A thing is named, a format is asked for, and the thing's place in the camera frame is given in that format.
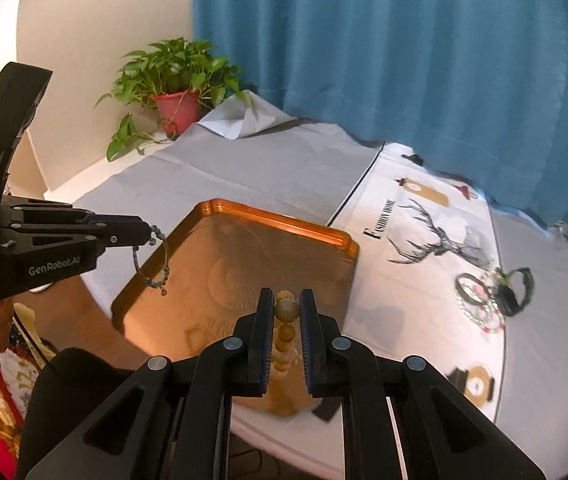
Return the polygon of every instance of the red flower pot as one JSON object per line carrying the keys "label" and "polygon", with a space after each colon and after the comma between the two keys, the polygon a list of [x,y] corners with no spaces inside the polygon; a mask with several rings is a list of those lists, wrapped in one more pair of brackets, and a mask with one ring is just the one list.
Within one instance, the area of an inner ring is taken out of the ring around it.
{"label": "red flower pot", "polygon": [[202,117],[202,105],[197,100],[199,90],[153,97],[160,112],[161,126],[169,136],[184,133]]}

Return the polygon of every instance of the white paper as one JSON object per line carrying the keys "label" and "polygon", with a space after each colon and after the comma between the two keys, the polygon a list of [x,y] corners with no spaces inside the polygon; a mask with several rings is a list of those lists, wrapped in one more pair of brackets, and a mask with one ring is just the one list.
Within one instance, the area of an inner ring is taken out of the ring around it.
{"label": "white paper", "polygon": [[[403,360],[422,355],[443,374],[481,364],[495,379],[493,401],[481,407],[490,420],[496,416],[504,364],[504,334],[485,334],[464,316],[456,303],[454,278],[469,272],[478,278],[483,271],[457,254],[430,254],[416,264],[406,261],[391,241],[406,253],[418,246],[438,243],[418,210],[419,203],[432,224],[454,242],[470,243],[493,266],[499,253],[488,204],[477,193],[468,198],[460,183],[443,181],[401,155],[411,150],[387,144],[359,186],[360,193],[342,209],[332,227],[346,231],[359,245],[345,335],[364,343],[375,354]],[[401,186],[409,178],[435,192],[448,203],[434,202]]]}
{"label": "white paper", "polygon": [[232,95],[206,114],[199,124],[226,139],[235,140],[296,119],[253,92],[246,93],[251,98],[252,107],[237,95]]}

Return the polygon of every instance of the jewelry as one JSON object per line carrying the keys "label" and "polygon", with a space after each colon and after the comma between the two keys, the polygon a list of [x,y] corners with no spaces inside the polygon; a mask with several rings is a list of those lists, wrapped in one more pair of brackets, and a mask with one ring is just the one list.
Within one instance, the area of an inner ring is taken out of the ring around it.
{"label": "jewelry", "polygon": [[[473,287],[463,285],[468,280]],[[487,334],[502,332],[506,323],[491,288],[471,274],[460,274],[454,280],[456,300],[468,319]]]}
{"label": "jewelry", "polygon": [[[135,270],[137,271],[137,273],[140,276],[142,276],[142,278],[144,278],[144,283],[146,284],[146,286],[149,286],[151,288],[159,288],[161,291],[161,295],[166,296],[168,292],[166,292],[166,289],[163,288],[163,286],[166,285],[168,276],[171,273],[171,269],[168,266],[168,258],[169,258],[168,243],[166,243],[166,236],[162,234],[162,232],[159,230],[159,228],[156,225],[151,226],[151,231],[153,232],[155,237],[157,237],[157,240],[161,240],[161,243],[164,248],[164,264],[163,267],[161,268],[161,280],[158,281],[151,280],[142,273],[138,261],[139,246],[133,246],[133,263],[135,264]],[[154,246],[157,243],[157,240],[153,238],[153,236],[151,236],[150,240],[148,240],[148,244]]]}
{"label": "jewelry", "polygon": [[[510,288],[510,281],[516,274],[522,275],[522,282],[524,285],[524,299],[521,303],[517,301],[515,292]],[[495,269],[494,282],[497,283],[494,297],[497,300],[497,306],[504,316],[515,316],[527,306],[534,294],[534,278],[529,267],[521,267],[519,269],[511,270],[505,273],[503,270]]]}
{"label": "jewelry", "polygon": [[275,298],[275,318],[282,323],[275,332],[272,349],[271,378],[283,379],[295,359],[293,341],[297,336],[292,323],[299,317],[299,304],[288,290],[280,290]]}

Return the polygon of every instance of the orange tray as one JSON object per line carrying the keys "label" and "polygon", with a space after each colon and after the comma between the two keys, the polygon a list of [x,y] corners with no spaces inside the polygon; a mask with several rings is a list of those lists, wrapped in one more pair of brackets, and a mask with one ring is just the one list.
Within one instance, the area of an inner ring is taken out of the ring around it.
{"label": "orange tray", "polygon": [[[149,355],[175,361],[200,354],[255,311],[264,286],[296,297],[311,288],[318,310],[340,327],[344,322],[359,254],[345,232],[216,198],[195,206],[167,243],[168,295],[135,276],[112,305],[115,327]],[[159,247],[142,266],[144,275],[158,276],[163,258]],[[299,358],[288,375],[271,379],[263,398],[236,402],[277,415],[315,403],[305,389],[295,324]]]}

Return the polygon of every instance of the blue curtain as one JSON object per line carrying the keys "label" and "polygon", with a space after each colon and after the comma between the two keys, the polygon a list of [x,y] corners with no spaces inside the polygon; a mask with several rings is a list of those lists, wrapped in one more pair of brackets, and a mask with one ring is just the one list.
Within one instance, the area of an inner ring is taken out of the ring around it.
{"label": "blue curtain", "polygon": [[568,217],[568,0],[193,0],[193,15],[286,112]]}

